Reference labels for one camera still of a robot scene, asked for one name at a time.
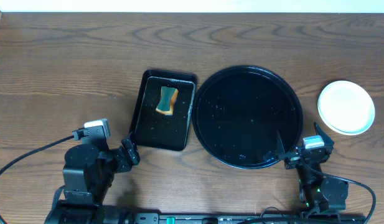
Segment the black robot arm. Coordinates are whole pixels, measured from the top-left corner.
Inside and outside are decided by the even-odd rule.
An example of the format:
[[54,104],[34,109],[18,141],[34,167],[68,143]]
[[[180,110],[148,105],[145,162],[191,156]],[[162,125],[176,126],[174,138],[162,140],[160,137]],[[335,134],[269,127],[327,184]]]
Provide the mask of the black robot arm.
[[134,134],[122,139],[118,149],[109,150],[107,123],[100,124],[73,132],[74,139],[81,140],[82,144],[72,147],[65,155],[65,200],[57,201],[45,223],[111,223],[110,220],[118,223],[119,220],[130,220],[126,209],[104,207],[102,203],[115,173],[128,172],[139,164],[139,153],[133,144]]
[[276,157],[284,160],[287,169],[297,169],[300,178],[301,200],[306,209],[299,213],[272,213],[261,216],[246,215],[188,215],[131,213],[127,208],[103,205],[115,173],[130,171],[140,158],[134,134],[121,141],[118,149],[109,150],[106,139],[110,135],[107,121],[99,125],[86,125],[73,132],[82,144],[68,150],[65,155],[63,177],[65,200],[54,204],[45,223],[104,223],[104,224],[238,224],[238,223],[363,223],[361,215],[340,215],[345,209],[348,183],[324,177],[320,163],[328,160],[334,142],[315,124],[317,136],[303,139],[303,145],[294,152],[285,152],[279,133]]

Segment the white wall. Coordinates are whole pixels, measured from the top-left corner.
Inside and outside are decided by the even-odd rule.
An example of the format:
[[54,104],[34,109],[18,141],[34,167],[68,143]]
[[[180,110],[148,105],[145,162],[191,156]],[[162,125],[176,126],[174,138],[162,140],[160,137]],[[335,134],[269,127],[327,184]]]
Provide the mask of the white wall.
[[384,0],[0,0],[2,12],[384,12]]

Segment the wire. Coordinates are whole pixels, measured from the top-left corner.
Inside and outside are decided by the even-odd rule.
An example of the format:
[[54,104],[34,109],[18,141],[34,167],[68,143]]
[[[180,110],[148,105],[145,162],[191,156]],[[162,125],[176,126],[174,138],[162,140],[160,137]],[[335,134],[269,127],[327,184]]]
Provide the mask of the wire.
[[314,174],[322,175],[322,176],[324,176],[324,177],[331,177],[331,178],[335,178],[335,179],[342,180],[342,181],[346,181],[346,182],[349,182],[349,183],[351,183],[351,184],[356,184],[356,185],[358,185],[358,186],[360,186],[360,187],[363,187],[363,188],[365,188],[366,190],[368,190],[368,191],[371,193],[371,195],[372,195],[373,202],[372,202],[372,207],[371,207],[371,209],[370,209],[368,215],[366,216],[366,219],[363,221],[363,224],[366,224],[366,223],[369,221],[369,219],[370,219],[370,217],[373,215],[374,209],[375,209],[375,207],[376,207],[376,195],[374,194],[374,191],[373,191],[370,187],[368,187],[367,185],[362,184],[362,183],[360,183],[360,182],[354,181],[354,180],[346,179],[346,178],[343,178],[343,177],[337,177],[337,176],[335,176],[335,175],[330,175],[330,174],[326,174],[326,173],[323,173],[323,172],[314,170],[313,168],[309,167],[308,164],[306,164],[304,158],[301,158],[301,161],[302,161],[302,164],[303,164],[305,167],[307,167],[310,171],[312,171]]
[[242,221],[238,224],[253,224],[253,223],[263,223],[263,222],[296,222],[296,223],[310,223],[310,224],[340,224],[339,222],[332,222],[326,220],[318,220],[313,218],[291,218],[291,217],[282,217],[282,218],[254,218],[251,220]]
[[[65,138],[63,138],[63,139],[61,139],[61,140],[59,140],[59,141],[55,141],[55,142],[50,143],[50,144],[48,144],[48,145],[46,145],[46,146],[44,146],[44,147],[41,147],[41,148],[39,148],[39,149],[35,149],[35,150],[33,150],[33,151],[31,151],[31,152],[28,152],[28,153],[26,153],[26,154],[24,154],[24,155],[22,155],[22,156],[19,156],[18,158],[14,159],[12,162],[10,162],[10,163],[6,164],[6,166],[4,166],[4,168],[2,168],[2,169],[0,170],[0,175],[1,175],[3,172],[5,172],[5,170],[7,170],[8,168],[10,168],[10,166],[12,166],[13,164],[19,162],[20,160],[26,158],[27,156],[31,156],[31,155],[33,155],[33,154],[35,154],[35,153],[37,153],[37,152],[43,151],[44,149],[50,148],[50,147],[52,147],[52,146],[54,146],[54,145],[57,145],[57,144],[59,144],[59,143],[62,143],[62,142],[67,141],[67,140],[69,140],[69,139],[72,139],[73,137],[74,137],[74,136],[65,137]],[[1,215],[0,215],[0,223],[2,223],[2,224],[6,224],[5,220],[3,219],[3,217],[2,217]]]
[[278,208],[276,208],[276,207],[274,207],[274,206],[270,206],[270,207],[268,207],[268,208],[266,208],[266,209],[264,209],[263,211],[262,211],[262,213],[261,213],[261,215],[260,215],[260,218],[263,218],[264,217],[264,214],[265,214],[265,212],[268,210],[268,209],[276,209],[277,211],[279,211],[280,212],[280,210],[278,209]]

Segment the sponge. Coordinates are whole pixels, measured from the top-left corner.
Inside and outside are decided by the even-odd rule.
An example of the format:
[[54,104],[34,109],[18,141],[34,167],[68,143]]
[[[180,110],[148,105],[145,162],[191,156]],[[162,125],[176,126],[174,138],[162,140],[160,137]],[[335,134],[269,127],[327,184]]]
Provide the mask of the sponge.
[[161,87],[161,98],[157,105],[156,111],[165,114],[172,115],[174,112],[174,103],[178,97],[178,90],[176,88]]

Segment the wood grain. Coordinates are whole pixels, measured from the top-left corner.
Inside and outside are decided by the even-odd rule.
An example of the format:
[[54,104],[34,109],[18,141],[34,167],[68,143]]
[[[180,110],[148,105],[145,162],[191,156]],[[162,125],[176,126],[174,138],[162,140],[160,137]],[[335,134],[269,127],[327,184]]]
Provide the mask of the wood grain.
[[[192,72],[199,86],[232,65],[281,75],[304,109],[303,136],[318,121],[335,141],[323,170],[368,184],[377,194],[371,223],[384,223],[384,14],[7,13],[0,24],[0,168],[17,156],[108,118],[118,147],[149,68]],[[358,136],[328,129],[317,97],[350,80],[374,100],[373,126]],[[69,141],[18,162],[0,178],[9,223],[42,223],[63,184]],[[141,163],[115,177],[106,204],[161,212],[260,213],[295,210],[298,181],[283,164],[228,167],[193,130],[182,152],[140,147]],[[371,196],[350,186],[347,211],[367,214]]]

